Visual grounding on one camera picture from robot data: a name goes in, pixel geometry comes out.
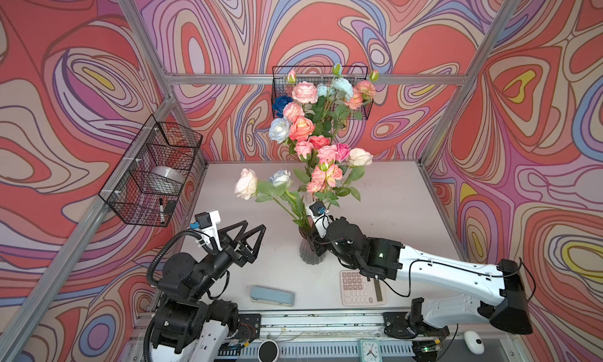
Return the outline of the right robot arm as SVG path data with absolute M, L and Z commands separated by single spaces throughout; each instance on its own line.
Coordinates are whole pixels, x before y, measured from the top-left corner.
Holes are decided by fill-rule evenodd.
M 419 282 L 454 291 L 446 299 L 412 299 L 406 322 L 413 335 L 421 327 L 480 323 L 514 335 L 533 332 L 521 279 L 523 262 L 473 264 L 428 254 L 395 240 L 365 236 L 344 217 L 314 215 L 311 224 L 313 249 L 321 255 L 331 252 L 342 266 L 369 280 L 403 280 L 409 286 Z

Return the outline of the cream peach rose stem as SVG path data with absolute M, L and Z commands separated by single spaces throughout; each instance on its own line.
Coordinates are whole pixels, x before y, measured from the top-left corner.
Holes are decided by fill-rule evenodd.
M 287 214 L 289 214 L 276 202 L 276 200 L 273 199 L 273 197 L 276 195 L 276 189 L 273 187 L 273 185 L 270 184 L 268 180 L 261 181 L 257 177 L 256 173 L 251 169 L 244 168 L 240 172 L 240 178 L 235 185 L 234 193 L 238 198 L 243 200 L 250 200 L 251 198 L 254 198 L 256 203 L 273 201 Z

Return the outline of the pink artificial rose stem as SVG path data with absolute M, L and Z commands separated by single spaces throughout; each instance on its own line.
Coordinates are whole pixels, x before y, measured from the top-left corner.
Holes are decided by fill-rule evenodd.
M 321 148 L 331 145 L 331 140 L 329 138 L 324 137 L 323 135 L 319 136 L 310 136 L 309 143 L 316 149 L 320 150 Z

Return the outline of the light blue flower stem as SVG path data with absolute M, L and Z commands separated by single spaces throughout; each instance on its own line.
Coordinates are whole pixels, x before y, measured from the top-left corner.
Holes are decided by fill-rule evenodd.
M 315 125 L 313 135 L 334 138 L 341 131 L 350 116 L 344 105 L 346 95 L 352 94 L 353 85 L 343 76 L 344 66 L 334 65 L 333 78 L 328 84 L 318 84 L 318 102 L 311 107 L 311 120 Z

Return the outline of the coral pink rose stem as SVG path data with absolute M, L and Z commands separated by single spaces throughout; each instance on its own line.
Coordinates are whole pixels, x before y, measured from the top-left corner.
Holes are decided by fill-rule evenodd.
M 300 116 L 291 125 L 289 139 L 294 142 L 307 142 L 315 128 L 312 120 Z

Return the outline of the small pink spray stem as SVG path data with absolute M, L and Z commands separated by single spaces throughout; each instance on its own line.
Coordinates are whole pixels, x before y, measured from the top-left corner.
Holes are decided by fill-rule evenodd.
M 339 206 L 338 184 L 343 178 L 342 169 L 336 164 L 320 164 L 315 167 L 306 191 L 327 207 Z

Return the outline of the white artificial rose stem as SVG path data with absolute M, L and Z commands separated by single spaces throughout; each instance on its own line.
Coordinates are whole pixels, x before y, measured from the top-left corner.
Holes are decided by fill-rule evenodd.
M 286 118 L 276 118 L 269 129 L 269 138 L 277 143 L 285 142 L 290 134 L 291 124 Z

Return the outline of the large pink peony stem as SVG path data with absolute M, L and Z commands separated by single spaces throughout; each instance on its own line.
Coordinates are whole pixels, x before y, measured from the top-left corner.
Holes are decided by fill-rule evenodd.
M 314 105 L 318 102 L 319 95 L 316 85 L 306 81 L 297 81 L 297 73 L 294 69 L 287 73 L 287 83 L 293 85 L 292 101 L 284 107 L 283 115 L 286 120 L 293 123 L 305 115 L 304 107 L 306 105 Z

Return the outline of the blue artificial rose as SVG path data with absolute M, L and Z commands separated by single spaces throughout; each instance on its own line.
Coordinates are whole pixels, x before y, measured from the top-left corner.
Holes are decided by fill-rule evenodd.
M 293 98 L 289 96 L 280 96 L 273 99 L 272 111 L 274 118 L 282 118 L 284 116 L 284 109 L 287 105 L 292 103 Z

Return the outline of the pink peach flower stem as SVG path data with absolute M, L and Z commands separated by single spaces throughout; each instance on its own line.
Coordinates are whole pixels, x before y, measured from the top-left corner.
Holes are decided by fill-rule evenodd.
M 355 120 L 367 120 L 377 94 L 375 83 L 379 72 L 373 70 L 368 79 L 363 79 L 352 88 L 352 94 L 346 95 L 344 105 L 348 107 Z

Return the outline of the light pink rose stem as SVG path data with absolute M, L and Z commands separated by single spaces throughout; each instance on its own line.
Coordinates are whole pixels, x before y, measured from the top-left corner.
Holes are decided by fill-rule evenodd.
M 312 157 L 314 147 L 311 142 L 300 141 L 297 142 L 295 146 L 295 153 L 298 156 L 298 159 L 302 162 L 306 162 Z

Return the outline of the pale pink rose stem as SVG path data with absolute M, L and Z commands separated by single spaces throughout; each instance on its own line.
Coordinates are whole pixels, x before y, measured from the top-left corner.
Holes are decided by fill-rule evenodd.
M 336 145 L 327 145 L 318 150 L 317 158 L 320 165 L 331 165 L 336 161 L 338 147 Z

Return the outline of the purple glass vase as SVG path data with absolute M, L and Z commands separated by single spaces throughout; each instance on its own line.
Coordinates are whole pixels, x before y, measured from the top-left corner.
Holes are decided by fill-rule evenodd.
M 315 227 L 312 227 L 312 230 L 309 231 L 301 226 L 298 227 L 298 231 L 300 236 L 302 237 L 300 247 L 299 247 L 299 256 L 304 261 L 304 263 L 315 266 L 322 263 L 326 259 L 326 250 L 322 247 L 320 251 L 322 252 L 319 255 L 315 251 L 315 246 L 313 242 L 315 239 L 319 237 L 319 234 Z

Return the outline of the cream pink rose stem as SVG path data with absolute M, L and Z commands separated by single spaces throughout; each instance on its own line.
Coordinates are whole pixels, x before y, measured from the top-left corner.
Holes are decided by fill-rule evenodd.
M 359 181 L 366 173 L 366 167 L 373 163 L 374 156 L 369 151 L 362 148 L 350 150 L 350 155 L 346 159 L 345 165 L 348 167 L 347 177 L 343 183 L 336 188 L 337 197 L 352 196 L 357 201 L 361 201 L 361 194 L 358 189 L 352 186 L 355 181 Z

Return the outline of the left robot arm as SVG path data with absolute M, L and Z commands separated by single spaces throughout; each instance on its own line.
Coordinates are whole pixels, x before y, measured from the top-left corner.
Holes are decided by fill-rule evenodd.
M 239 348 L 257 338 L 259 330 L 240 321 L 238 305 L 211 294 L 220 279 L 230 281 L 233 265 L 244 267 L 259 255 L 266 228 L 249 229 L 246 221 L 217 229 L 197 221 L 173 236 L 147 270 L 147 281 L 160 291 L 160 300 L 145 331 L 142 358 L 145 361 L 213 361 L 232 340 Z M 190 236 L 207 252 L 197 261 L 186 252 L 172 255 L 155 271 L 166 253 L 179 240 Z

